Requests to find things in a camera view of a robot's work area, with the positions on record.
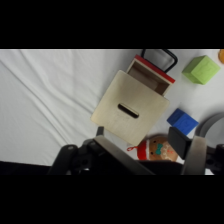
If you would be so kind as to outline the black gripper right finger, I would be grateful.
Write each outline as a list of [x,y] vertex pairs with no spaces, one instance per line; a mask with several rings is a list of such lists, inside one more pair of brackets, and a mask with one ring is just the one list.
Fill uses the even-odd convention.
[[203,137],[189,139],[180,130],[170,127],[168,143],[184,161],[182,175],[204,175],[207,157],[207,144]]

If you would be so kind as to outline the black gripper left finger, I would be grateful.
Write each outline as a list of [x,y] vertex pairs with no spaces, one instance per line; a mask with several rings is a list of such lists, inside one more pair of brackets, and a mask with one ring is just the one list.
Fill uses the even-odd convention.
[[94,138],[94,141],[133,175],[153,175],[153,172],[133,160],[104,136],[97,136]]

